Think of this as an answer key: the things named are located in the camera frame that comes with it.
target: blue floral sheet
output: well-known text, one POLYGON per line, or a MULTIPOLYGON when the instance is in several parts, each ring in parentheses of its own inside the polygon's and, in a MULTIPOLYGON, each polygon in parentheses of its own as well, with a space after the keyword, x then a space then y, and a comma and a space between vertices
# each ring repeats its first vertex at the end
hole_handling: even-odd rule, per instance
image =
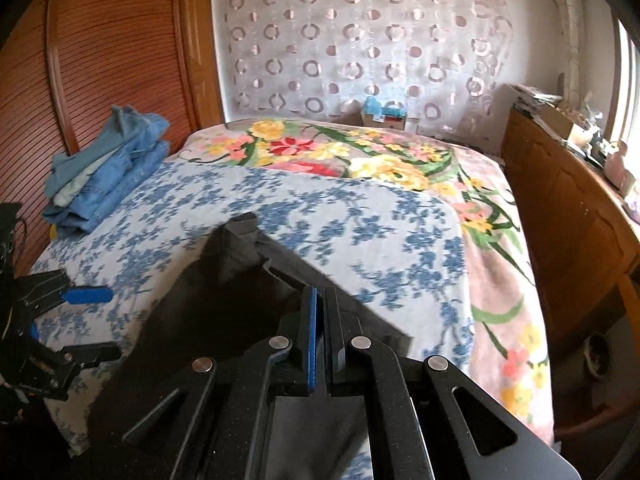
MULTIPOLYGON (((64 267, 79 285, 111 286, 114 299, 57 307, 38 320, 40 339, 53 349, 115 340, 128 354, 207 235, 247 211, 258 215, 260 229, 409 335, 410 357, 437 352, 468 372, 472 316, 451 206, 375 182, 182 162, 164 162, 93 233, 54 240, 44 251, 34 271, 64 267)), ((77 452, 87 445, 91 402, 117 366, 84 370, 67 402, 47 401, 77 452)), ((367 447, 349 476, 370 474, 367 447)))

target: silver bolt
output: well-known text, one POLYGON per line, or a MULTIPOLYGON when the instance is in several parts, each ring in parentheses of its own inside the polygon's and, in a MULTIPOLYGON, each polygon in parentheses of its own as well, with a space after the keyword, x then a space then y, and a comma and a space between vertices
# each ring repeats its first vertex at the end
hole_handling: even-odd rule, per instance
POLYGON ((363 335, 358 335, 351 340, 351 346, 360 350, 366 350, 371 346, 371 339, 363 335))
POLYGON ((289 346, 289 340, 283 335, 275 335, 271 339, 269 339, 269 346, 271 348, 275 348, 276 350, 282 350, 289 346))
POLYGON ((191 368, 194 372, 208 372, 213 368, 213 361, 208 357, 198 357, 191 363, 191 368))
POLYGON ((446 370, 449 367, 449 361, 441 355, 432 355, 429 357, 427 364, 429 365, 429 368, 439 372, 446 370))

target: floral blanket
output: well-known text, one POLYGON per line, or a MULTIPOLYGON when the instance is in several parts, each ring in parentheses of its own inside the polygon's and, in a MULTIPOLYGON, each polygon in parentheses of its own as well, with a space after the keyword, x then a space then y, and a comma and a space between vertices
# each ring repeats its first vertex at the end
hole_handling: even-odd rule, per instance
POLYGON ((545 326, 518 211, 502 171, 468 148, 391 130, 259 120, 189 137, 179 158, 427 192, 458 213, 476 341, 471 377, 548 443, 553 410, 545 326))

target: bed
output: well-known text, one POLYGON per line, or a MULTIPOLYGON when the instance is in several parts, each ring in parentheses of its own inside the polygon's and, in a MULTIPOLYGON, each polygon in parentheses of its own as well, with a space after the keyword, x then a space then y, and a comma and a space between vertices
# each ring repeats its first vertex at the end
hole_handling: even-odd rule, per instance
MULTIPOLYGON (((54 349, 116 340, 126 355, 207 234, 249 210, 408 334, 410 357, 445 355, 551 441, 542 313, 504 176, 472 150, 411 134, 271 120, 193 134, 93 233, 54 240, 39 258, 34 271, 64 267, 115 291, 109 304, 52 310, 40 339, 54 349)), ((117 366, 84 370, 67 402, 48 401, 76 452, 117 366)), ((370 476, 366 444, 345 478, 354 475, 370 476)))

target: triangular cutout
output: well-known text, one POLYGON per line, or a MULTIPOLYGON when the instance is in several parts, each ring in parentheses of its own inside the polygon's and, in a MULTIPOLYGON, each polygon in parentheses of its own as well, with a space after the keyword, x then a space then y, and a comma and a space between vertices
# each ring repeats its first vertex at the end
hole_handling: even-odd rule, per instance
POLYGON ((461 386, 453 390, 453 396, 471 432, 471 438, 482 456, 489 456, 516 443, 518 437, 506 424, 461 386))

